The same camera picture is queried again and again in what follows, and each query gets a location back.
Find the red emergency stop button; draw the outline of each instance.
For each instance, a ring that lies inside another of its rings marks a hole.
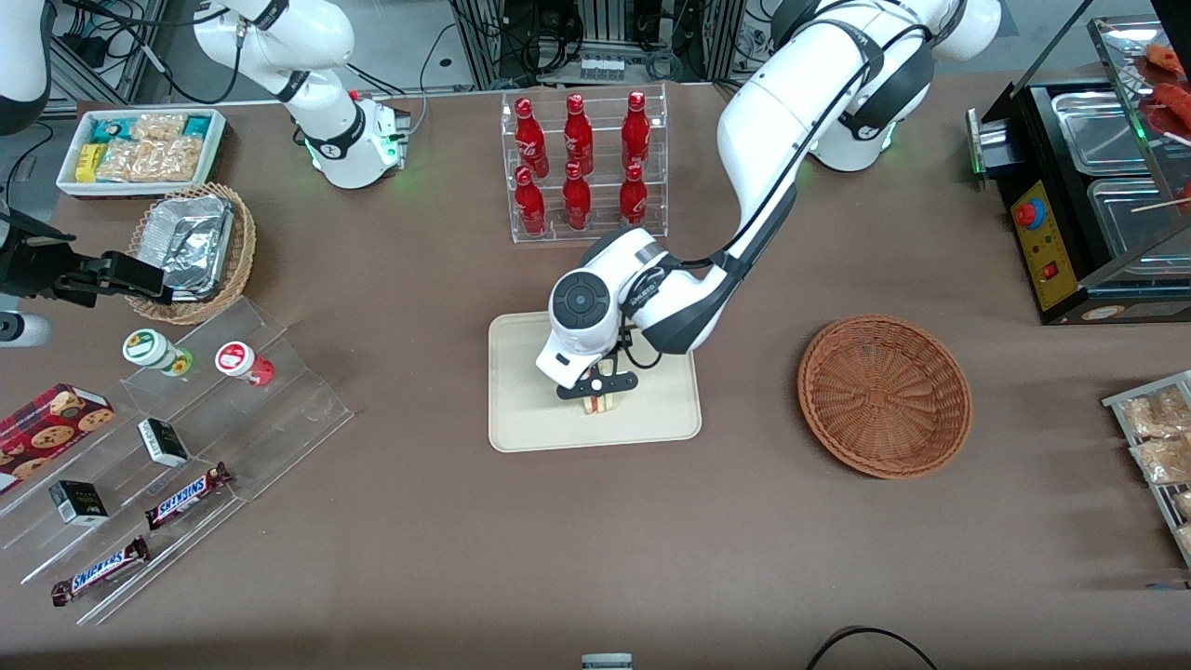
[[[1037,208],[1029,202],[1017,205],[1017,208],[1014,209],[1014,221],[1022,227],[1028,227],[1031,223],[1034,223],[1034,218],[1036,215]]]

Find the clear acrylic shelf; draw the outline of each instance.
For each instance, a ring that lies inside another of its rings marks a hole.
[[[121,382],[113,389],[113,395],[124,393],[119,422],[6,508],[0,518],[2,553],[24,576],[23,584],[44,591],[45,607],[51,607],[55,583],[144,536],[152,556],[148,564],[127,568],[62,608],[79,625],[104,621],[351,419],[282,332],[276,320],[241,298],[177,343],[194,355],[186,377],[141,370]],[[214,352],[231,340],[247,342],[273,362],[276,372],[269,384],[250,387],[214,370]],[[189,463],[172,469],[149,459],[136,428],[146,417],[174,426],[192,456]],[[235,481],[150,533],[145,511],[219,462]],[[93,483],[111,518],[93,528],[63,524],[46,491],[57,480]]]
[[[657,237],[669,232],[669,163],[667,138],[667,99],[666,87],[649,86],[600,86],[592,88],[568,89],[531,89],[505,93],[500,114],[500,139],[504,150],[505,189],[509,192],[509,221],[513,242],[563,242],[598,239],[604,233],[622,227],[621,224],[621,183],[624,182],[624,165],[621,162],[621,124],[628,111],[629,93],[642,90],[646,94],[646,115],[649,117],[649,157],[646,161],[642,180],[649,190],[646,200],[646,220],[642,227]],[[566,96],[580,93],[584,96],[584,108],[592,121],[594,136],[594,171],[587,175],[592,190],[592,217],[586,230],[573,230],[566,221],[566,209],[562,201],[562,184],[566,182],[563,171],[567,164],[566,146],[562,129],[567,123]],[[545,155],[550,161],[549,174],[537,180],[538,188],[545,198],[545,234],[530,237],[522,226],[517,214],[517,201],[513,192],[517,183],[513,170],[520,164],[517,152],[517,114],[512,106],[518,98],[529,98],[534,102],[534,115],[545,132]]]

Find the cookie box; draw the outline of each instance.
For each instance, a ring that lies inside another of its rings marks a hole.
[[[0,420],[0,494],[104,426],[116,413],[95,394],[56,384]]]

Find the brown woven basket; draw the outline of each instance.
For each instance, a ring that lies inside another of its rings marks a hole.
[[[235,190],[220,183],[204,183],[191,187],[177,193],[170,193],[168,198],[197,198],[199,195],[219,195],[226,198],[236,206],[236,218],[232,220],[231,240],[227,242],[227,258],[224,261],[223,281],[216,296],[205,302],[174,302],[161,305],[143,298],[127,298],[129,303],[137,313],[145,318],[164,320],[175,325],[193,325],[216,315],[227,308],[248,283],[248,275],[252,271],[252,253],[256,251],[256,223],[252,221],[252,212],[244,206],[244,200]],[[136,256],[141,248],[141,236],[145,231],[145,221],[149,211],[141,217],[141,224],[132,233],[132,243],[129,244],[129,255]]]
[[[935,472],[972,427],[959,364],[927,331],[890,315],[821,330],[798,367],[798,402],[829,452],[884,480]]]

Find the coca-cola bottle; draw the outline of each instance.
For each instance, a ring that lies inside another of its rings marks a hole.
[[[517,201],[517,214],[522,219],[522,227],[530,237],[545,234],[545,200],[542,190],[534,183],[534,174],[529,165],[517,165],[515,173],[517,189],[513,199]]]
[[[629,93],[629,113],[621,126],[621,162],[628,169],[632,161],[642,165],[649,159],[649,117],[646,115],[646,94]]]
[[[649,189],[641,181],[641,163],[631,162],[624,170],[624,183],[621,184],[621,223],[641,225],[646,219],[646,198]]]
[[[529,98],[518,98],[513,108],[517,111],[517,152],[523,164],[532,168],[538,179],[544,179],[550,173],[550,161],[545,157],[542,124],[534,118],[534,104]]]
[[[562,184],[562,199],[567,203],[567,225],[573,230],[587,230],[592,213],[592,189],[584,179],[578,161],[567,163],[567,182]]]
[[[567,143],[567,159],[579,162],[584,174],[596,169],[596,149],[592,140],[592,121],[584,112],[584,96],[578,93],[567,95],[567,125],[562,129]]]

